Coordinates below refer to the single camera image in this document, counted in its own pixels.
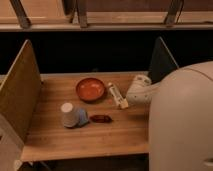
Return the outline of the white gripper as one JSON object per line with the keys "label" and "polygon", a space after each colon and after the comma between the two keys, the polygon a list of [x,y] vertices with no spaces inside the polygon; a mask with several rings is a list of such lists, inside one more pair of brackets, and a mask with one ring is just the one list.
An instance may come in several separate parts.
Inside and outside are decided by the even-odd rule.
{"label": "white gripper", "polygon": [[126,99],[131,106],[149,104],[159,86],[159,83],[152,83],[152,80],[148,76],[138,74],[133,78],[127,90]]}

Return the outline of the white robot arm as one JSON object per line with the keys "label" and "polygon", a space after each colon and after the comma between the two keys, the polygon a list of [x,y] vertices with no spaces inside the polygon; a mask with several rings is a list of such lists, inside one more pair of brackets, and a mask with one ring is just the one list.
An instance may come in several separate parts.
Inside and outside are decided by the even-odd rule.
{"label": "white robot arm", "polygon": [[149,107],[149,171],[213,171],[213,61],[158,83],[137,75],[126,97]]}

